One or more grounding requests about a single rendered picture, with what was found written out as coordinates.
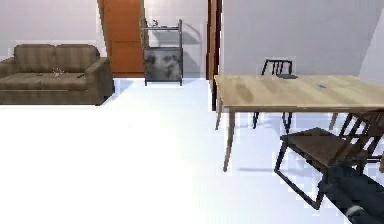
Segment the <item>black metal shelf cart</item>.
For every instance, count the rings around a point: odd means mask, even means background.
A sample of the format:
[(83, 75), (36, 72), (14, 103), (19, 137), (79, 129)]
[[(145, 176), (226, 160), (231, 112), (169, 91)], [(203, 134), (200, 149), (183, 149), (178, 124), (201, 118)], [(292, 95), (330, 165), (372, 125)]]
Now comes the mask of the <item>black metal shelf cart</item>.
[[(140, 40), (144, 66), (144, 85), (149, 82), (178, 82), (183, 84), (183, 22), (178, 21), (176, 26), (159, 26), (154, 20), (149, 26), (145, 17), (139, 22)], [(178, 46), (151, 47), (149, 31), (176, 31), (178, 33)]]

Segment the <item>black metal chair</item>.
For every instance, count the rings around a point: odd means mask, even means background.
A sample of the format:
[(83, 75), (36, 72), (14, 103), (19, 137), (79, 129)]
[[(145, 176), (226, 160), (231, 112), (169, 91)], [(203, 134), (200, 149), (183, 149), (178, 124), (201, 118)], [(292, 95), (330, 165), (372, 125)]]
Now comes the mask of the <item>black metal chair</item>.
[[(275, 76), (291, 76), (293, 71), (293, 62), (287, 59), (266, 59), (262, 68), (261, 75), (264, 75), (267, 71), (267, 67), (271, 65), (271, 74)], [(289, 132), (292, 122), (292, 113), (283, 112), (282, 122), (286, 132)]]

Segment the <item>orange wooden door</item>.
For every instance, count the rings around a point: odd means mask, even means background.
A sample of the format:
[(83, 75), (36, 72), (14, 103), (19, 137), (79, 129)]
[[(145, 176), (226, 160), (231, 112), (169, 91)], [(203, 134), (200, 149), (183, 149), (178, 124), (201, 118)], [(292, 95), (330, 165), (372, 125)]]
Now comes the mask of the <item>orange wooden door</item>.
[(142, 78), (140, 25), (144, 0), (97, 0), (111, 69), (117, 78)]

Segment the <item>light wooden dining table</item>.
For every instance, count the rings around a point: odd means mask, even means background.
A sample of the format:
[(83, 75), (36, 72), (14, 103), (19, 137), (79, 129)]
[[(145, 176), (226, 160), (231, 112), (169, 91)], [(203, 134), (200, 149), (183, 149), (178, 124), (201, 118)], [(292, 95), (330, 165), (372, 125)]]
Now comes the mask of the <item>light wooden dining table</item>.
[[(384, 85), (352, 75), (221, 74), (214, 77), (217, 108), (228, 110), (228, 138), (223, 167), (232, 151), (235, 115), (245, 112), (364, 113), (384, 111)], [(316, 84), (326, 86), (321, 89)]]

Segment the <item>brown two-seat sofa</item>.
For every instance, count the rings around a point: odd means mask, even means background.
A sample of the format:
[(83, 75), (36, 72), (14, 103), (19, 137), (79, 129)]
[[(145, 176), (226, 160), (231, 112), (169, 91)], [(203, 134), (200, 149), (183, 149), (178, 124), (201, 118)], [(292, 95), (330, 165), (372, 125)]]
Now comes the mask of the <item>brown two-seat sofa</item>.
[(114, 92), (110, 59), (93, 45), (20, 44), (0, 61), (0, 105), (99, 106)]

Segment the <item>dark brown wooden chair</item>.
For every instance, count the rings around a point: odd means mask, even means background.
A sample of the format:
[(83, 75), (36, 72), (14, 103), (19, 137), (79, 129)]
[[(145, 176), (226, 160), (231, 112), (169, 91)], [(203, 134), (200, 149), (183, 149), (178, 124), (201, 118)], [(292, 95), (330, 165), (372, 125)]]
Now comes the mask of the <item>dark brown wooden chair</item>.
[(356, 166), (359, 174), (367, 163), (379, 162), (381, 157), (375, 156), (380, 139), (384, 136), (384, 111), (362, 114), (349, 113), (338, 135), (319, 127), (301, 132), (282, 135), (282, 145), (274, 167), (274, 172), (288, 186), (314, 209), (318, 210), (324, 193), (319, 190), (315, 200), (295, 185), (281, 171), (280, 166), (288, 148), (302, 156), (317, 171), (326, 176), (329, 169), (346, 162)]

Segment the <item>brown wooden door frame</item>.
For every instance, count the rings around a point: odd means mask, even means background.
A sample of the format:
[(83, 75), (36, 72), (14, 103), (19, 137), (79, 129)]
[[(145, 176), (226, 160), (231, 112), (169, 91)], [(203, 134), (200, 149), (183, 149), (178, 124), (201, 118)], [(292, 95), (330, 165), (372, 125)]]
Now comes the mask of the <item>brown wooden door frame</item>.
[(211, 87), (211, 110), (216, 110), (217, 87), (214, 76), (219, 70), (220, 31), (222, 0), (207, 0), (207, 46), (206, 46), (206, 79)]

